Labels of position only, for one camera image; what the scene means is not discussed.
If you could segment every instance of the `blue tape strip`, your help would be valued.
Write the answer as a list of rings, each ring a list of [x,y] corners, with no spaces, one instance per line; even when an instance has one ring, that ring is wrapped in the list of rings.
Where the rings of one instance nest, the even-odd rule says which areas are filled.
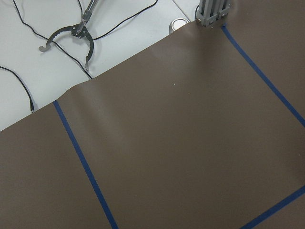
[[[77,155],[78,155],[78,157],[81,161],[81,164],[82,164],[83,168],[85,169],[85,172],[86,172],[86,174],[87,174],[87,176],[88,176],[88,178],[91,182],[91,185],[92,185],[92,187],[95,191],[95,194],[96,194],[97,198],[99,199],[99,202],[100,202],[100,204],[101,204],[101,206],[102,206],[102,208],[103,208],[103,210],[106,214],[106,217],[107,217],[111,227],[113,229],[118,229],[119,227],[117,226],[117,224],[114,220],[114,217],[113,217],[112,213],[110,212],[110,209],[109,209],[109,207],[106,203],[106,200],[105,200],[105,198],[104,198],[104,196],[103,196],[103,194],[100,190],[100,187],[99,187],[99,185],[97,184],[97,182],[94,178],[94,175],[93,175],[93,173],[92,173],[92,171],[91,171],[91,169],[90,169],[90,167],[89,167],[89,165],[86,161],[86,158],[85,158],[84,154],[81,151],[81,148],[80,148],[79,144],[77,143],[77,140],[76,140],[76,138],[75,138],[70,126],[69,126],[69,123],[68,123],[68,121],[67,121],[67,119],[66,119],[66,117],[65,117],[65,115],[64,115],[64,113],[63,113],[63,111],[62,111],[62,109],[61,109],[61,107],[58,103],[58,101],[55,100],[53,102],[53,104],[56,108],[56,111],[57,111],[59,117],[61,118],[62,124],[63,124],[63,126],[65,127],[65,129],[68,133],[68,136],[69,136],[69,138],[70,138],[70,140],[71,140],[71,142],[74,146],[74,149],[75,149],[75,151],[76,151],[76,153],[77,153]]]
[[[268,209],[263,214],[261,214],[260,216],[256,217],[255,219],[253,219],[252,221],[250,221],[249,223],[247,223],[246,225],[241,227],[241,229],[251,229],[251,228],[254,228],[259,223],[263,222],[265,219],[267,219],[268,217],[272,216],[274,213],[276,213],[277,211],[281,210],[283,207],[285,207],[286,205],[290,204],[292,201],[294,201],[297,198],[299,198],[300,196],[302,196],[304,193],[305,193],[305,186],[301,187],[299,190],[297,190],[293,194],[287,196],[281,202],[277,203],[272,208]]]
[[[284,103],[288,110],[299,120],[299,122],[305,127],[305,119],[297,112],[297,110],[290,104],[290,102],[280,93],[280,91],[273,85],[273,83],[267,78],[267,76],[260,70],[257,65],[251,60],[251,58],[245,53],[245,51],[239,46],[239,44],[234,40],[230,32],[228,31],[226,25],[222,26],[222,30],[226,37],[232,43],[232,45],[237,49],[237,51],[243,56],[243,58],[248,62],[248,64],[256,71],[256,73],[262,78],[262,80],[269,86],[269,88],[274,92],[274,94]]]

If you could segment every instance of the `cable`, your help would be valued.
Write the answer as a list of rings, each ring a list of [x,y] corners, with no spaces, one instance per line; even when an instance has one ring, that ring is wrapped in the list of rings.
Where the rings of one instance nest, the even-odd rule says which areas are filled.
[[[30,111],[32,111],[32,113],[33,113],[33,112],[35,111],[35,110],[34,110],[34,103],[33,103],[32,97],[30,96],[29,90],[28,90],[27,87],[24,85],[24,83],[22,82],[22,80],[21,80],[21,79],[19,78],[19,76],[18,76],[15,72],[13,72],[12,70],[10,70],[10,69],[8,69],[8,68],[5,68],[5,67],[1,67],[1,66],[0,66],[0,68],[4,69],[4,70],[6,70],[6,71],[9,71],[9,72],[11,72],[11,73],[13,73],[13,74],[17,77],[17,79],[18,79],[19,82],[22,84],[23,88],[25,89],[25,91],[26,91],[27,94],[28,94],[28,97],[29,97],[29,99],[30,99]]]
[[[14,4],[15,4],[15,7],[16,7],[16,10],[17,10],[17,13],[18,13],[18,16],[19,16],[19,18],[20,18],[22,24],[28,26],[28,27],[33,31],[33,33],[36,34],[37,36],[39,36],[39,37],[41,37],[41,38],[47,40],[48,38],[46,38],[46,37],[40,35],[39,33],[37,33],[29,24],[27,24],[27,23],[25,23],[25,22],[23,21],[23,19],[22,19],[21,15],[20,15],[20,12],[19,12],[19,9],[18,9],[18,7],[17,7],[17,4],[16,4],[15,0],[13,0],[13,2],[14,2]],[[54,44],[56,44],[57,47],[60,48],[67,56],[69,56],[69,57],[70,57],[71,59],[73,59],[76,63],[78,63],[78,65],[81,67],[81,69],[84,71],[84,73],[85,73],[90,79],[92,79],[92,77],[90,76],[90,74],[84,69],[84,67],[82,66],[82,64],[81,64],[77,59],[75,59],[75,58],[72,57],[70,54],[68,54],[68,53],[67,53],[58,43],[56,43],[56,42],[54,42],[54,41],[52,41],[52,42],[53,42]]]
[[[197,19],[197,10],[198,10],[198,8],[199,8],[199,5],[195,9],[195,19]]]
[[[80,6],[80,9],[81,9],[81,17],[82,17],[82,7],[81,7],[81,2],[80,0],[77,0],[78,1],[78,5]]]
[[[134,15],[132,15],[132,16],[126,18],[125,20],[123,20],[122,22],[120,22],[119,24],[117,24],[113,29],[111,29],[110,31],[108,31],[107,33],[105,33],[105,34],[102,35],[102,36],[99,36],[99,37],[97,37],[97,38],[94,38],[94,40],[96,41],[96,40],[98,40],[98,39],[100,39],[100,38],[102,38],[102,37],[108,35],[108,34],[111,33],[113,30],[115,30],[117,27],[119,27],[121,24],[123,24],[125,21],[127,21],[127,20],[129,20],[129,19],[131,19],[131,18],[133,18],[133,17],[135,17],[135,16],[137,16],[137,15],[139,15],[140,13],[144,12],[145,10],[148,10],[149,8],[151,8],[151,7],[153,7],[155,4],[157,4],[157,2],[158,2],[158,0],[156,0],[156,2],[155,2],[153,5],[150,5],[150,6],[146,7],[145,9],[143,9],[143,10],[137,12],[136,14],[134,14]]]

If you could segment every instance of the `brown surface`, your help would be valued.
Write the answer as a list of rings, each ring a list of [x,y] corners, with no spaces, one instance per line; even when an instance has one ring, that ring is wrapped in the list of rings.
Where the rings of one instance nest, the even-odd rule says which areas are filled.
[[[0,228],[110,228],[52,104],[0,132]]]
[[[259,224],[256,229],[304,229],[304,225],[305,195]]]
[[[270,15],[283,6],[246,2],[233,3],[228,29],[304,115],[296,50],[304,46],[296,38],[275,60],[289,35],[265,51],[274,31],[259,30],[287,27],[244,14],[274,25]],[[305,184],[305,129],[220,24],[190,23],[59,99],[120,228],[239,228]],[[280,63],[293,70],[278,71]],[[2,131],[0,146],[0,228],[109,228],[52,105]],[[287,208],[291,215],[293,203]],[[290,228],[303,223],[283,219]]]
[[[305,117],[305,1],[233,0],[227,28]]]
[[[122,228],[238,228],[305,184],[305,130],[191,23],[59,99]]]

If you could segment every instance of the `metal bracket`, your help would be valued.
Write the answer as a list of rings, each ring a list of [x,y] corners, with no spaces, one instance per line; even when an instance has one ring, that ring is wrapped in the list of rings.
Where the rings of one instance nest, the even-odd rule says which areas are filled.
[[[196,19],[207,27],[228,14],[231,0],[200,0]]]

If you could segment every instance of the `black cable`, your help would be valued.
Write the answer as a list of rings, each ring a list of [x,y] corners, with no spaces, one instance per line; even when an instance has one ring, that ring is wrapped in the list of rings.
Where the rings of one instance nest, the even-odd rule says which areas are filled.
[[[153,7],[155,4],[157,4],[157,2],[158,2],[158,0],[156,0],[156,2],[155,2],[153,5],[150,5],[150,6],[146,7],[145,9],[143,9],[143,10],[137,12],[136,14],[134,14],[134,15],[132,15],[132,16],[126,18],[125,20],[123,20],[122,22],[120,22],[119,24],[117,24],[113,29],[111,29],[110,31],[108,31],[107,33],[105,33],[105,34],[102,35],[102,36],[99,36],[99,37],[97,37],[97,38],[94,38],[94,40],[96,41],[96,40],[98,40],[98,39],[100,39],[100,38],[102,38],[102,37],[108,35],[108,34],[111,33],[113,30],[115,30],[117,27],[119,27],[122,23],[124,23],[125,21],[127,21],[127,20],[129,20],[129,19],[131,19],[131,18],[133,18],[133,17],[135,17],[135,16],[137,16],[137,15],[139,15],[140,13],[144,12],[145,10],[148,10],[149,8],[151,8],[151,7]]]
[[[33,103],[33,100],[32,100],[32,97],[31,97],[31,95],[30,95],[30,92],[29,92],[29,90],[27,89],[27,87],[24,85],[24,83],[22,82],[22,80],[19,78],[19,76],[15,73],[15,72],[13,72],[12,70],[10,70],[10,69],[8,69],[8,68],[5,68],[5,67],[1,67],[0,66],[0,68],[2,68],[2,69],[4,69],[4,70],[6,70],[6,71],[9,71],[9,72],[11,72],[11,73],[13,73],[16,77],[17,77],[17,79],[19,80],[19,82],[22,84],[22,86],[23,86],[23,88],[25,89],[25,91],[27,92],[27,94],[28,94],[28,97],[29,97],[29,99],[30,99],[30,111],[32,111],[32,113],[35,111],[34,110],[34,103]]]
[[[78,1],[78,5],[80,6],[80,9],[81,9],[81,17],[82,17],[82,7],[81,7],[81,2],[80,0],[77,0]]]
[[[36,34],[37,36],[39,36],[39,37],[41,37],[41,38],[47,40],[48,38],[46,38],[46,37],[40,35],[39,33],[37,33],[29,24],[27,24],[27,23],[25,23],[25,22],[23,21],[23,19],[22,19],[21,15],[20,15],[20,12],[19,12],[19,9],[18,9],[18,7],[17,7],[17,4],[16,4],[15,0],[13,0],[13,2],[14,2],[14,4],[15,4],[15,7],[16,7],[16,10],[17,10],[17,13],[18,13],[18,16],[19,16],[19,18],[20,18],[22,24],[28,26],[28,27],[33,31],[33,33]],[[68,54],[68,53],[67,53],[58,43],[56,43],[56,42],[54,42],[54,41],[52,41],[52,42],[53,42],[54,44],[56,44],[57,47],[60,48],[67,56],[69,56],[69,57],[70,57],[71,59],[73,59],[76,63],[78,63],[78,65],[81,67],[81,69],[84,71],[84,73],[85,73],[90,79],[92,79],[92,77],[90,76],[90,74],[84,69],[84,67],[82,66],[82,64],[81,64],[77,59],[75,59],[75,58],[72,57],[70,54]]]
[[[197,10],[198,10],[198,8],[199,8],[199,5],[195,9],[195,19],[197,19]]]

